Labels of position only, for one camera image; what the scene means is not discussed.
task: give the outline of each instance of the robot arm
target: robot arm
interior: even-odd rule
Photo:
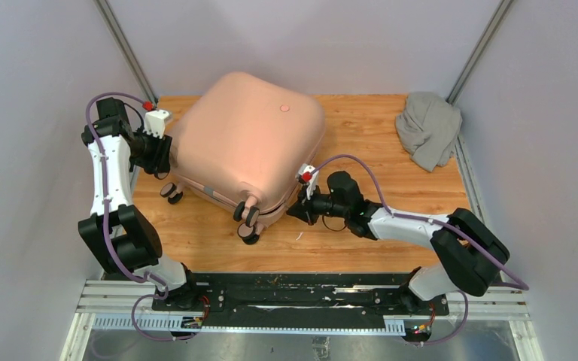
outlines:
[[[312,174],[313,170],[310,165],[300,170],[298,175],[303,187],[287,214],[310,225],[321,215],[341,217],[358,237],[408,241],[436,252],[439,263],[415,269],[400,286],[399,302],[410,311],[426,307],[433,297],[451,291],[481,296],[499,274],[497,267],[478,250],[463,245],[455,233],[440,224],[458,227],[500,263],[509,259],[504,245],[466,209],[458,208],[452,214],[386,210],[382,204],[366,200],[346,171],[332,173],[327,179],[329,194],[323,194],[315,186],[318,172]]]
[[[157,275],[157,280],[148,277],[148,281],[156,284],[160,292],[164,292],[167,286],[170,295],[180,295],[184,288],[194,286],[189,280],[190,272],[163,253],[158,233],[134,206],[129,185],[131,165],[137,165],[159,179],[169,173],[172,138],[164,133],[165,124],[172,114],[164,110],[149,111],[145,114],[144,124],[133,132],[121,100],[106,98],[99,100],[96,107],[99,119],[93,126],[105,149],[105,165],[101,161],[103,155],[99,152],[99,145],[86,126],[81,139],[94,164],[94,200],[90,217],[78,223],[79,234],[103,269],[115,273],[120,269],[108,252],[103,232],[111,234],[113,227],[122,226],[125,233],[113,237],[111,243],[123,265],[139,277]],[[104,178],[107,178],[107,184],[104,184]],[[109,201],[109,229],[104,230],[105,193]],[[190,295],[183,303],[194,299]]]

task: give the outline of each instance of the white wall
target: white wall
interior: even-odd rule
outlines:
[[[85,277],[84,106],[138,94],[92,1],[0,2],[0,360],[56,360]]]
[[[305,93],[447,96],[499,0],[111,0],[160,95],[249,71]]]
[[[578,2],[516,2],[458,106],[545,357],[578,359]]]

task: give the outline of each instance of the wooden table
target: wooden table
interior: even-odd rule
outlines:
[[[406,96],[315,96],[323,105],[327,131],[314,164],[339,153],[353,154],[373,170],[391,207],[422,213],[450,213],[468,208],[455,159],[428,173],[410,160],[400,145],[395,116]],[[167,96],[159,107],[175,119],[197,96]],[[367,173],[350,159],[323,168],[319,177],[326,188],[330,173],[346,170],[368,199],[379,202]],[[437,261],[435,253],[402,241],[371,241],[348,230],[332,232],[321,220],[315,226],[289,216],[265,230],[260,241],[248,246],[236,235],[232,214],[203,201],[191,191],[176,205],[160,198],[166,182],[140,174],[134,202],[160,235],[163,249],[195,272],[410,272]],[[328,219],[331,228],[342,225]]]

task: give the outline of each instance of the pink suitcase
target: pink suitcase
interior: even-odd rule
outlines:
[[[324,129],[314,98],[243,72],[224,75],[168,132],[176,192],[189,187],[244,220],[238,235],[253,244],[286,211]]]

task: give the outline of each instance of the gray cloth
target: gray cloth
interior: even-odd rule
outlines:
[[[427,171],[443,167],[453,155],[462,116],[435,93],[409,94],[395,129],[411,159]]]

